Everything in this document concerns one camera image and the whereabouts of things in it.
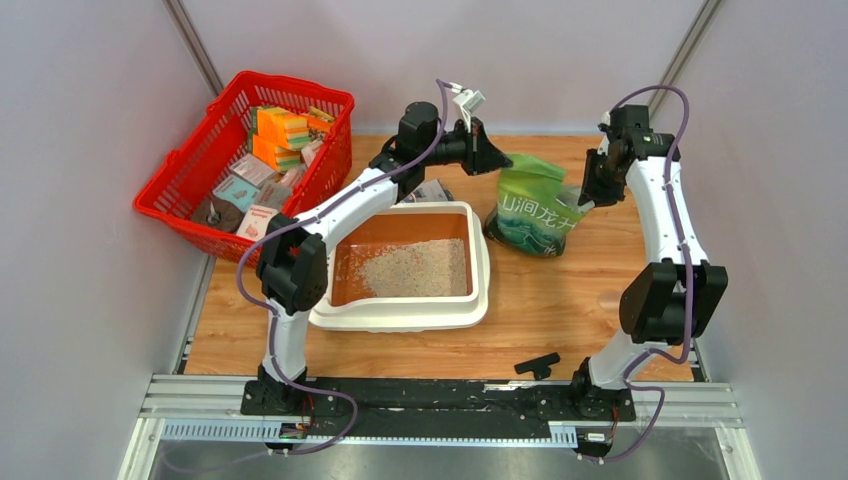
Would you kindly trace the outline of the green cat litter bag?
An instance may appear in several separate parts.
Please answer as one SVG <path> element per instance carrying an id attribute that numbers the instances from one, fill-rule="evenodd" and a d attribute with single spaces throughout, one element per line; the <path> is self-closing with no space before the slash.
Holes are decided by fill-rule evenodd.
<path id="1" fill-rule="evenodd" d="M 497 203 L 483 222 L 484 235 L 534 257 L 559 257 L 566 236 L 594 207 L 578 203 L 580 188 L 564 182 L 564 168 L 541 158 L 511 153 L 500 171 Z"/>

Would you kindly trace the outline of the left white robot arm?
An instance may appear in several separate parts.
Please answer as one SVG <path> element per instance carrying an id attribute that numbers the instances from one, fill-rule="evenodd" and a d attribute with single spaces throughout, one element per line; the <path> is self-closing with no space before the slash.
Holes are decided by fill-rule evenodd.
<path id="1" fill-rule="evenodd" d="M 472 117 L 448 130 L 429 102 L 409 104 L 392 141 L 347 187 L 294 218 L 276 215 L 260 246 L 256 276 L 269 312 L 268 347 L 257 380 L 279 413 L 299 411 L 306 398 L 308 316 L 329 285 L 328 255 L 373 216 L 404 200 L 429 166 L 457 164 L 469 176 L 511 166 L 507 154 Z"/>

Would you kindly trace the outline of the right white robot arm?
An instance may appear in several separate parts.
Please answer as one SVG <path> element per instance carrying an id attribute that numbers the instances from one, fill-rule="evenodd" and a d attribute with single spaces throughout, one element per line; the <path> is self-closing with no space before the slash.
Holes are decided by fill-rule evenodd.
<path id="1" fill-rule="evenodd" d="M 687 360 L 728 286 L 727 270 L 710 263 L 688 215 L 678 136 L 654 132 L 643 105 L 614 107 L 599 128 L 604 138 L 587 152 L 578 203 L 610 207 L 632 194 L 646 265 L 621 294 L 619 330 L 573 375 L 570 404 L 586 419 L 623 404 L 629 377 L 651 357 L 680 345 L 677 359 Z"/>

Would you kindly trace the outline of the white orange litter box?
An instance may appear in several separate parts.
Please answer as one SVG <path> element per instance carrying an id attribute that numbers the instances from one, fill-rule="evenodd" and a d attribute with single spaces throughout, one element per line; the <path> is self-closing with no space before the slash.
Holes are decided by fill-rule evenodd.
<path id="1" fill-rule="evenodd" d="M 466 202 L 406 203 L 372 217 L 331 252 L 329 277 L 309 315 L 325 330 L 469 328 L 489 305 L 488 246 Z"/>

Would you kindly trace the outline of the white pink sponge box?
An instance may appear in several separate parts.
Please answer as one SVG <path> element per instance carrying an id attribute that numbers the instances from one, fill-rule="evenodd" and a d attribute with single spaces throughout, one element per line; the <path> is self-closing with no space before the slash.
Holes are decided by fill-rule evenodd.
<path id="1" fill-rule="evenodd" d="M 251 205 L 245 213 L 235 235 L 251 242 L 262 239 L 266 235 L 270 221 L 278 213 L 279 211 L 273 208 Z"/>

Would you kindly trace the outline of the black T-shaped tool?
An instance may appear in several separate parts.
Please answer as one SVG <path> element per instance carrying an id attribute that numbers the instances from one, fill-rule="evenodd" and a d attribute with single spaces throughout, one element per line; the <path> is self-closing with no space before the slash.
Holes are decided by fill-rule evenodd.
<path id="1" fill-rule="evenodd" d="M 548 379 L 552 374 L 552 366 L 558 364 L 561 357 L 558 352 L 552 352 L 514 365 L 514 371 L 518 375 L 530 373 L 533 379 L 541 381 Z"/>

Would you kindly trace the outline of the orange sponge pack upper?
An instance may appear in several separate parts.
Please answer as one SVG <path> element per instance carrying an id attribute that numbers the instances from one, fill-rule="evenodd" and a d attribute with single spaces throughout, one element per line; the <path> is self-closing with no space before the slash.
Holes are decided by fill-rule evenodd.
<path id="1" fill-rule="evenodd" d="M 256 108 L 253 120 L 261 138 L 288 150 L 301 150 L 311 141 L 307 119 L 284 108 Z"/>

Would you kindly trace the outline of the orange sponge pack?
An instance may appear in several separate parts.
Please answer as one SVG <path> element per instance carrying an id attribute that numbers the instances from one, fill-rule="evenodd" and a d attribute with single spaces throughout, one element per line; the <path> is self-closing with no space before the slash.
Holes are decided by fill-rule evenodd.
<path id="1" fill-rule="evenodd" d="M 273 170 L 285 173 L 301 163 L 299 151 L 290 150 L 254 134 L 250 139 L 250 153 Z"/>
<path id="2" fill-rule="evenodd" d="M 256 108 L 253 120 L 261 138 L 288 150 L 301 150 L 311 141 L 307 119 L 284 108 Z"/>

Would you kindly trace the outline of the orange sponge pack lower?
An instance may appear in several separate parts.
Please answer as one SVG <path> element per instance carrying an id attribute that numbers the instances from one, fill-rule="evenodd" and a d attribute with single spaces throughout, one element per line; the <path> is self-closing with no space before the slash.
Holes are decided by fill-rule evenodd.
<path id="1" fill-rule="evenodd" d="M 250 139 L 250 153 L 273 170 L 285 173 L 301 163 L 299 151 L 290 150 L 254 134 Z"/>

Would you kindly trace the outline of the teal card package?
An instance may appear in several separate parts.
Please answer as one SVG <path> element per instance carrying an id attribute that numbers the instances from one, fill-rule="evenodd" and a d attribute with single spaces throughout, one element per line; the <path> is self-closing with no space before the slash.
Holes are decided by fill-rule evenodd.
<path id="1" fill-rule="evenodd" d="M 242 213 L 255 203 L 258 193 L 256 186 L 234 174 L 228 175 L 212 190 L 216 198 L 233 204 Z"/>

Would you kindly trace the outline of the brown round scrubber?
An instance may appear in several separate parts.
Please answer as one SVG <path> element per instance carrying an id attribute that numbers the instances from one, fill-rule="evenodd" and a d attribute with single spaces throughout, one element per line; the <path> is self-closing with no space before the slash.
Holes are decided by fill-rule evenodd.
<path id="1" fill-rule="evenodd" d="M 234 233 L 243 218 L 236 205 L 215 196 L 205 198 L 191 215 L 193 223 L 225 233 Z"/>

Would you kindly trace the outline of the black mounting base plate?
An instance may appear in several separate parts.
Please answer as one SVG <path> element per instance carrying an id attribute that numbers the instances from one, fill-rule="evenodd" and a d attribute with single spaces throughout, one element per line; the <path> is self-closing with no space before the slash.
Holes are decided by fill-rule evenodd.
<path id="1" fill-rule="evenodd" d="M 573 405 L 569 384 L 512 387 L 504 382 L 446 379 L 317 377 L 306 394 L 246 383 L 240 411 L 254 416 L 294 416 L 313 421 L 313 437 L 333 436 L 347 423 L 348 436 L 424 439 L 547 439 L 555 421 L 635 420 L 631 395 L 615 404 L 586 400 Z"/>

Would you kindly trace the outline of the aluminium frame rail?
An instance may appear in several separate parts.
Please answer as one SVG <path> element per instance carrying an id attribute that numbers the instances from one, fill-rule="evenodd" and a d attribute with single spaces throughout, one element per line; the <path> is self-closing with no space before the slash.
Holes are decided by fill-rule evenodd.
<path id="1" fill-rule="evenodd" d="M 565 381 L 318 377 L 297 406 L 268 401 L 245 376 L 156 375 L 119 475 L 145 479 L 164 440 L 256 444 L 536 447 L 647 444 L 662 429 L 703 429 L 731 479 L 760 472 L 731 388 L 638 383 L 615 399 L 570 404 Z"/>

